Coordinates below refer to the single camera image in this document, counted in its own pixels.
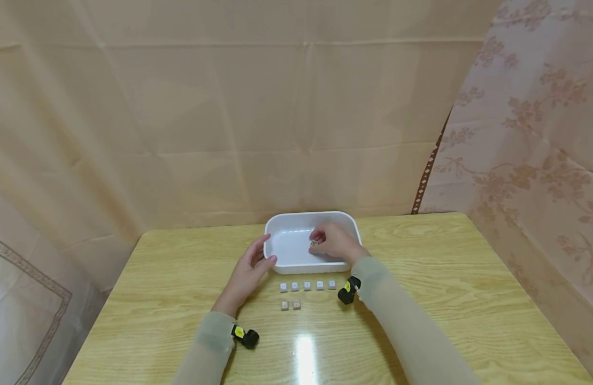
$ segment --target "white plastic tray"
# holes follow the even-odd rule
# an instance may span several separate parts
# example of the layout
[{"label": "white plastic tray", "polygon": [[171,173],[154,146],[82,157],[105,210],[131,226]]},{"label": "white plastic tray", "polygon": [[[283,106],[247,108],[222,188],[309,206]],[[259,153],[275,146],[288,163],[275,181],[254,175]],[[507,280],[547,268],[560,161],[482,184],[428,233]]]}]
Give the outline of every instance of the white plastic tray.
[{"label": "white plastic tray", "polygon": [[344,272],[350,266],[341,259],[325,254],[309,254],[309,234],[325,222],[338,222],[354,238],[360,233],[354,218],[341,211],[295,212],[279,214],[266,223],[265,234],[271,239],[264,243],[264,257],[277,256],[275,271],[280,274]]}]

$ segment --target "wrist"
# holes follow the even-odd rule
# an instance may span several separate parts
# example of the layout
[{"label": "wrist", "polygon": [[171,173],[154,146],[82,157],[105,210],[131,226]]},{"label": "wrist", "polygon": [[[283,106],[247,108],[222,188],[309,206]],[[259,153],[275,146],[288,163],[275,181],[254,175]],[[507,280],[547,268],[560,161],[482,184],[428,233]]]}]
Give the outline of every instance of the wrist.
[{"label": "wrist", "polygon": [[355,244],[350,250],[346,253],[345,259],[350,263],[351,266],[365,257],[369,256],[369,251],[367,251],[361,244]]},{"label": "wrist", "polygon": [[235,319],[236,312],[238,312],[238,309],[240,308],[240,304],[238,304],[237,302],[238,301],[232,300],[229,296],[226,296],[224,295],[224,293],[222,293],[215,301],[215,304],[211,308],[211,311],[224,313]]}]

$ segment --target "black wrist tracker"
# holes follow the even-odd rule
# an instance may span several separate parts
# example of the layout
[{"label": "black wrist tracker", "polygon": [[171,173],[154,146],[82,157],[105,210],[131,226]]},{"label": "black wrist tracker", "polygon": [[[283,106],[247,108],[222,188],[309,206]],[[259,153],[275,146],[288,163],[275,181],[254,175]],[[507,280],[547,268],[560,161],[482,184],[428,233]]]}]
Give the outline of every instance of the black wrist tracker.
[{"label": "black wrist tracker", "polygon": [[349,305],[354,302],[354,297],[356,297],[356,292],[358,290],[360,290],[360,279],[351,276],[348,278],[348,281],[346,281],[345,286],[338,291],[337,297],[342,303]]},{"label": "black wrist tracker", "polygon": [[249,329],[247,333],[245,333],[245,329],[238,325],[234,325],[232,328],[232,337],[243,344],[247,349],[255,348],[257,341],[260,339],[260,335],[256,333],[254,329]]}]

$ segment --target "beige curtain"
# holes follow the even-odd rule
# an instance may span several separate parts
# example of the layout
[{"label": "beige curtain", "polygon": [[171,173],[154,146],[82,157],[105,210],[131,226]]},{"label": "beige curtain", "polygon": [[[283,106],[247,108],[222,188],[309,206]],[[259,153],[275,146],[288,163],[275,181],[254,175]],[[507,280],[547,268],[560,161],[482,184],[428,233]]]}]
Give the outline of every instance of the beige curtain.
[{"label": "beige curtain", "polygon": [[60,384],[104,300],[0,195],[0,385]]},{"label": "beige curtain", "polygon": [[504,2],[434,157],[413,211],[467,212],[593,376],[593,1]]},{"label": "beige curtain", "polygon": [[0,192],[102,290],[153,228],[407,213],[497,5],[0,0]]}]

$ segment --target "hand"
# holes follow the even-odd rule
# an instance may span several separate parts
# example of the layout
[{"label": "hand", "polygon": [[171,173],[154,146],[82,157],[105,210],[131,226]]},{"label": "hand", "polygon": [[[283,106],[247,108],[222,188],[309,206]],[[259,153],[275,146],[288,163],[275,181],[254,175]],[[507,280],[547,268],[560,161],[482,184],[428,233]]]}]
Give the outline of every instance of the hand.
[{"label": "hand", "polygon": [[226,313],[236,318],[236,312],[257,288],[261,277],[277,263],[277,256],[265,259],[262,252],[264,242],[269,238],[271,235],[266,234],[249,244],[243,256],[236,262],[230,280],[211,311]]},{"label": "hand", "polygon": [[369,256],[369,252],[358,243],[347,231],[338,223],[325,223],[314,228],[310,240],[317,241],[317,245],[309,248],[311,254],[324,252],[332,257],[343,258],[350,265],[356,263],[358,259]]}]

